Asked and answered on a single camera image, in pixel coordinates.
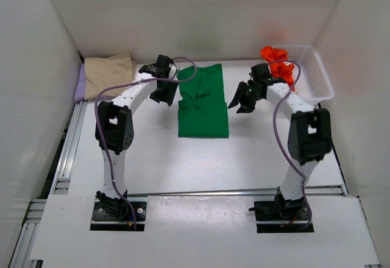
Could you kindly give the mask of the green t shirt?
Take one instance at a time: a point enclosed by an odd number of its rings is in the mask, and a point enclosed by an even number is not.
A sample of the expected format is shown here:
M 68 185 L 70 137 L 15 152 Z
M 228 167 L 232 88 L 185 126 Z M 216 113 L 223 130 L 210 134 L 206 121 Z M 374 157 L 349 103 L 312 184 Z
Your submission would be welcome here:
M 178 136 L 181 138 L 228 138 L 229 119 L 220 63 L 179 72 Z

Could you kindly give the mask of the beige t shirt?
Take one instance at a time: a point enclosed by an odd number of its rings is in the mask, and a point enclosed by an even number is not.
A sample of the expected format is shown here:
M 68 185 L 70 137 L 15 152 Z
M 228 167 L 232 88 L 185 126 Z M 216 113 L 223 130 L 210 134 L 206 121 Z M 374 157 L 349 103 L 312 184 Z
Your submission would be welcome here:
M 137 62 L 128 52 L 108 58 L 88 57 L 84 65 L 85 100 L 94 99 L 106 88 L 132 83 L 136 76 Z

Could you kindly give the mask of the purple t shirt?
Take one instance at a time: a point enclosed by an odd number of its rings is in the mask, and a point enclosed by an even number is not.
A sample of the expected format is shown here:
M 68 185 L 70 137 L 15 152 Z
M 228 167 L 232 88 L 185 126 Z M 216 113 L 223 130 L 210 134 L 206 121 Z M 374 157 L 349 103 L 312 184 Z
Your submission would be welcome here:
M 74 94 L 74 102 L 80 102 L 85 99 L 85 89 L 86 89 L 86 76 L 85 76 L 85 64 L 81 64 L 79 79 Z

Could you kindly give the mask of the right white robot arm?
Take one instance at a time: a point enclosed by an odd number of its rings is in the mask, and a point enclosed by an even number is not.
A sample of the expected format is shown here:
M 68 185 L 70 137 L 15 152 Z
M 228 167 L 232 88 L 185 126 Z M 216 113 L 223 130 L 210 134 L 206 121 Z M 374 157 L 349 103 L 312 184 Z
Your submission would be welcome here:
M 281 77 L 273 77 L 266 63 L 251 68 L 250 79 L 240 82 L 230 103 L 238 113 L 251 113 L 256 103 L 266 100 L 275 107 L 272 127 L 278 143 L 277 113 L 289 121 L 287 146 L 280 147 L 289 168 L 278 187 L 274 205 L 270 208 L 280 219 L 287 219 L 310 207 L 305 198 L 305 187 L 314 168 L 332 149 L 330 113 L 304 102 Z

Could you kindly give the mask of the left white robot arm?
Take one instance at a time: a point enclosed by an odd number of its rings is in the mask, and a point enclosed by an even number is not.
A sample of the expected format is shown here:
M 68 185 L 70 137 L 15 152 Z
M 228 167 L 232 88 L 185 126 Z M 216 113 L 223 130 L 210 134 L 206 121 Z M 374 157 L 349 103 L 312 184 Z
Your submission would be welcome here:
M 104 185 L 96 195 L 114 220 L 136 221 L 124 180 L 126 152 L 134 139 L 133 114 L 148 97 L 172 105 L 178 71 L 173 59 L 159 55 L 155 63 L 140 68 L 132 83 L 115 86 L 121 90 L 117 97 L 95 102 L 95 138 L 104 160 Z

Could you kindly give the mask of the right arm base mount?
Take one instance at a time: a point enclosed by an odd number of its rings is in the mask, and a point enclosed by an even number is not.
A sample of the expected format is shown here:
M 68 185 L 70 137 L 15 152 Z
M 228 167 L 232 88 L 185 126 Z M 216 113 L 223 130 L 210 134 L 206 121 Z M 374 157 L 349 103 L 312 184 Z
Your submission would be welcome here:
M 277 191 L 273 200 L 257 200 L 248 209 L 254 213 L 257 233 L 314 233 L 311 209 L 304 197 L 286 200 Z

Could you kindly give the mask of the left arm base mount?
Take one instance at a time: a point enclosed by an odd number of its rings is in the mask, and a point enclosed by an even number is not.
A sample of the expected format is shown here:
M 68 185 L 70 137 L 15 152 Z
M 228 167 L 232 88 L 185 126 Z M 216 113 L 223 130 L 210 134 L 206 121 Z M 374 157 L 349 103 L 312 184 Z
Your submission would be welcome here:
M 147 202 L 107 197 L 98 191 L 91 214 L 91 231 L 144 231 L 146 226 Z

